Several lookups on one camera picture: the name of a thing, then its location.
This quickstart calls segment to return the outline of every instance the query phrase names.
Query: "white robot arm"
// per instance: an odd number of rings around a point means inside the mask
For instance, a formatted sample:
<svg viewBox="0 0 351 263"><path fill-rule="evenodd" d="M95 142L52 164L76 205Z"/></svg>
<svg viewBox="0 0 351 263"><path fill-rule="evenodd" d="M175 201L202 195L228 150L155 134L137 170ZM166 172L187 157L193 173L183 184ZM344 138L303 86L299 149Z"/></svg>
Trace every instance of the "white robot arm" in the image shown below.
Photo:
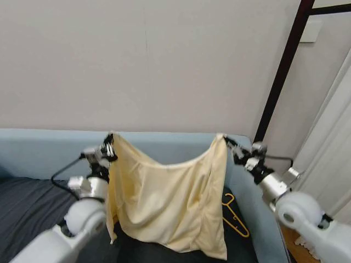
<svg viewBox="0 0 351 263"><path fill-rule="evenodd" d="M236 164L243 165L262 189L263 200L285 226L296 230L313 245L323 263L351 262L351 226L341 224L328 216L310 195L291 192L289 185L299 177L290 168L284 180L264 165L267 147L261 143L251 150L240 147L234 140L225 138Z"/></svg>
<svg viewBox="0 0 351 263"><path fill-rule="evenodd" d="M11 263L73 263L80 250L106 223L104 201L107 195L110 162L117 160L110 144L109 135L103 145L89 148L82 152L79 159L73 161L52 177L52 182L78 201L69 209L64 219L53 228L42 232L27 245ZM80 159L87 159L92 169L87 178L73 177L69 188L58 185L55 176L71 167Z"/></svg>
<svg viewBox="0 0 351 263"><path fill-rule="evenodd" d="M70 207L61 223L37 236L11 263L75 262L79 251L105 226L108 169L110 162L117 159L111 140L112 136L109 135L103 145L81 154L80 159L89 161L92 174L86 179L71 178L69 189L59 186L71 193L74 190L73 195L78 201ZM283 181L264 165L267 148L262 144L253 144L252 149L247 150L229 137L225 137L225 140L234 163L243 165L253 175L254 182L263 191L263 200L276 217L312 244L323 263L351 262L351 227L326 215L313 197L291 192L289 185L299 177L297 171L290 168L287 172L290 182Z"/></svg>

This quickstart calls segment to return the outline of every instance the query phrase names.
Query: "wall switch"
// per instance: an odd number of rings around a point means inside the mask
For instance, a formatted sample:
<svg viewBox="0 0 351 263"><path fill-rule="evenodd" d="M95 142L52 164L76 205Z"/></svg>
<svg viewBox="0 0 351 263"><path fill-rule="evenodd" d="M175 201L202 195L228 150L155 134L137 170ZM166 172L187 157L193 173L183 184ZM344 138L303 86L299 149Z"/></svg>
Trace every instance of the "wall switch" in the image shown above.
<svg viewBox="0 0 351 263"><path fill-rule="evenodd" d="M323 22L321 20L308 20L300 42L316 42L322 24Z"/></svg>

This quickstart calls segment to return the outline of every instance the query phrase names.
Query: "white curtain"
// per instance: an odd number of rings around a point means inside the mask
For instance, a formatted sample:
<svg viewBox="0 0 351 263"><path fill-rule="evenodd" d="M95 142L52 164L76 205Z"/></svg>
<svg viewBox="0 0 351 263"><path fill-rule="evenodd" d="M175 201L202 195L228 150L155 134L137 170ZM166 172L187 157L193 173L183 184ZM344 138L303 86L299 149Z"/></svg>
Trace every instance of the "white curtain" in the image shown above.
<svg viewBox="0 0 351 263"><path fill-rule="evenodd" d="M294 167L296 186L337 220L351 224L351 51L323 103Z"/></svg>

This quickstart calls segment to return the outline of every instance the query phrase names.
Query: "black cable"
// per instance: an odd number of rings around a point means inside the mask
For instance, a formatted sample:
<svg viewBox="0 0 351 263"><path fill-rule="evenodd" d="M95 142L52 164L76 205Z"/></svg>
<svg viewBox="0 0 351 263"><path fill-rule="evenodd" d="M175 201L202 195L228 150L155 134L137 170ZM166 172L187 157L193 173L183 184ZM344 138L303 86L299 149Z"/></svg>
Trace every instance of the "black cable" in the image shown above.
<svg viewBox="0 0 351 263"><path fill-rule="evenodd" d="M79 158L75 159L73 162L69 163L68 165L66 165L65 167L63 167L62 169L58 170L56 173L53 174L53 176L51 176L51 183L58 187L61 188L62 190L65 190L66 192L70 193L72 196L74 196L75 199L79 200L79 196L74 193L71 189L69 189L68 187L65 187L63 185L58 184L57 182L55 182L55 177L58 176L59 174L61 174L62 172L64 172L65 170L67 170L68 168L72 167L73 165L75 165L77 162L79 162L82 158L84 158L82 155L79 156Z"/></svg>
<svg viewBox="0 0 351 263"><path fill-rule="evenodd" d="M290 157L281 157L281 156L272 156L272 155L265 155L265 157L268 158L268 159L290 161L290 168L294 165L294 160L293 160L293 158L290 158Z"/></svg>

